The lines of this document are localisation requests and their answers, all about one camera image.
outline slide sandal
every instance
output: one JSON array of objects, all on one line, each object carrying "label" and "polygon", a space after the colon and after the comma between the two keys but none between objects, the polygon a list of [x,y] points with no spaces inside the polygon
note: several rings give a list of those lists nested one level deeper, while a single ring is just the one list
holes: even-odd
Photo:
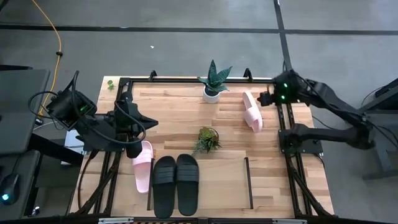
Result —
[{"label": "slide sandal", "polygon": [[250,91],[243,93],[243,103],[246,107],[246,111],[243,114],[244,120],[255,133],[260,132],[262,129],[262,116]]},{"label": "slide sandal", "polygon": [[149,191],[150,162],[154,156],[152,145],[149,141],[142,141],[142,151],[132,159],[134,175],[138,192],[146,194]]},{"label": "slide sandal", "polygon": [[191,216],[198,209],[199,166],[188,154],[177,158],[178,210],[182,215]]},{"label": "slide sandal", "polygon": [[175,160],[171,156],[160,158],[153,170],[154,210],[157,218],[170,218],[174,210]]}]

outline gray concrete floor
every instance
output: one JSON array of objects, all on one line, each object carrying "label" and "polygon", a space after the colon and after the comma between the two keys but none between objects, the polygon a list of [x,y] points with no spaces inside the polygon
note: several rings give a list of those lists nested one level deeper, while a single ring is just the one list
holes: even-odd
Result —
[{"label": "gray concrete floor", "polygon": [[[135,27],[277,28],[272,0],[40,0],[58,25]],[[397,30],[395,0],[280,0],[286,29]],[[13,0],[0,12],[3,24],[45,24],[35,6]],[[240,77],[249,67],[256,77],[274,77],[283,56],[278,34],[206,34],[155,32],[60,32],[63,53],[56,90],[80,70],[78,89],[98,99],[105,75],[204,75],[211,59],[233,65]],[[288,35],[292,65],[301,76],[330,85],[343,100],[359,107],[373,89],[397,78],[398,36]],[[58,49],[52,31],[0,30],[0,64],[28,65],[52,72]],[[313,114],[335,128],[346,123],[317,108]],[[37,133],[65,137],[53,126]],[[398,222],[398,179],[365,182],[377,171],[372,151],[323,142],[326,176],[335,213],[345,218]],[[40,193],[43,215],[63,214],[76,183],[45,188]],[[47,179],[54,178],[47,174]]]}]

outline white pot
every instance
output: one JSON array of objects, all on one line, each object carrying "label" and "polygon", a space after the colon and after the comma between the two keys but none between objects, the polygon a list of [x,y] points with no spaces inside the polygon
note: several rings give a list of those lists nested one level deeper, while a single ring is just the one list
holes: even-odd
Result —
[{"label": "white pot", "polygon": [[205,88],[203,88],[203,99],[207,102],[207,103],[217,103],[218,100],[220,99],[220,93],[218,93],[215,96],[209,96],[206,94]]}]

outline potted plant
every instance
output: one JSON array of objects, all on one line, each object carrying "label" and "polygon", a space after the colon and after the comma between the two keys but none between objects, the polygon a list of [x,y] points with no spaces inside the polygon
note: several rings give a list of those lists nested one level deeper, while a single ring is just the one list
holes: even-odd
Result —
[{"label": "potted plant", "polygon": [[218,147],[221,147],[218,140],[219,136],[215,129],[201,128],[199,130],[198,142],[193,149],[192,156],[203,151],[209,153],[211,150],[216,150]]},{"label": "potted plant", "polygon": [[203,99],[207,103],[218,102],[220,99],[220,93],[224,90],[228,90],[226,86],[221,84],[226,80],[231,69],[232,66],[217,73],[216,64],[214,63],[214,60],[212,60],[207,78],[198,77],[199,81],[205,84],[203,89]]}]

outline black slide sandal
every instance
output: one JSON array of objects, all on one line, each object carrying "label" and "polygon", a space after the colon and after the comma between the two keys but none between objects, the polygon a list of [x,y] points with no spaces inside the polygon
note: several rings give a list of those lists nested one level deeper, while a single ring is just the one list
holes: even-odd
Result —
[{"label": "black slide sandal", "polygon": [[198,209],[199,165],[188,154],[177,158],[178,210],[182,215],[191,216]]},{"label": "black slide sandal", "polygon": [[174,210],[175,160],[171,156],[160,158],[153,171],[154,210],[157,218],[170,218]]}]

